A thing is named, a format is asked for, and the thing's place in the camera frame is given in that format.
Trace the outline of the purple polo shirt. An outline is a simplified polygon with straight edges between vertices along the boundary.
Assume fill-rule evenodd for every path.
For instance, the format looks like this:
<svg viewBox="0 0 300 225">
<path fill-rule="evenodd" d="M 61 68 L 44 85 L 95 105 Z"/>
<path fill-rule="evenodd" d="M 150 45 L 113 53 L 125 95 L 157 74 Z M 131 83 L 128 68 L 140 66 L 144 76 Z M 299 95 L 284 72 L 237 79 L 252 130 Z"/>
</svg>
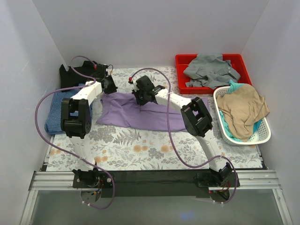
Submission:
<svg viewBox="0 0 300 225">
<path fill-rule="evenodd" d="M 172 132 L 186 131 L 181 108 L 188 105 L 192 98 L 170 94 L 170 108 L 167 111 L 167 91 L 158 94 L 155 104 L 149 102 L 138 105 L 132 93 L 112 93 L 101 99 L 102 114 L 97 124 L 112 125 L 123 128 L 136 128 L 149 131 L 167 131 L 167 117 L 169 117 Z"/>
</svg>

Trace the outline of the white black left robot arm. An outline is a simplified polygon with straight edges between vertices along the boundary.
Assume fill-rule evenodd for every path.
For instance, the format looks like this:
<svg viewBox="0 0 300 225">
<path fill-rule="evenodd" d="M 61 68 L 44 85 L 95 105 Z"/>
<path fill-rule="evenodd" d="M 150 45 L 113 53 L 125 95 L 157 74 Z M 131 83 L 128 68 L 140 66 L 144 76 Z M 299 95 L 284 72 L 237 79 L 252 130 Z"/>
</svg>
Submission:
<svg viewBox="0 0 300 225">
<path fill-rule="evenodd" d="M 95 160 L 88 146 L 86 135 L 92 128 L 90 106 L 100 94 L 111 94 L 117 87 L 109 74 L 109 66 L 97 64 L 95 80 L 87 81 L 86 86 L 70 98 L 61 102 L 61 129 L 70 139 L 74 152 L 79 156 L 78 169 L 73 169 L 75 188 L 112 188 L 112 178 L 105 172 L 94 167 Z"/>
</svg>

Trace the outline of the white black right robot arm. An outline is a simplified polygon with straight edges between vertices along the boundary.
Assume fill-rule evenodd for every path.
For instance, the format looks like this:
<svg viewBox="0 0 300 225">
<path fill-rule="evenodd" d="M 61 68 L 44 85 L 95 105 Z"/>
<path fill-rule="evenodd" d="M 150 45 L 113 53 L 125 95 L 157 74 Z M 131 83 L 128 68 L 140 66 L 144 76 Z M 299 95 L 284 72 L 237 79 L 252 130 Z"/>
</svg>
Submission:
<svg viewBox="0 0 300 225">
<path fill-rule="evenodd" d="M 189 99 L 174 94 L 170 88 L 166 89 L 161 85 L 155 86 L 147 76 L 142 76 L 136 80 L 131 76 L 128 82 L 134 86 L 132 93 L 136 98 L 137 104 L 145 105 L 153 102 L 167 107 L 166 116 L 169 138 L 176 156 L 185 166 L 196 169 L 208 164 L 215 185 L 223 186 L 228 184 L 228 186 L 237 187 L 238 175 L 236 170 L 231 161 L 227 157 L 222 156 L 218 149 L 213 134 L 212 117 L 201 98 Z M 208 161 L 200 165 L 189 165 L 181 158 L 172 139 L 170 128 L 171 108 L 181 113 L 185 129 L 200 143 Z"/>
</svg>

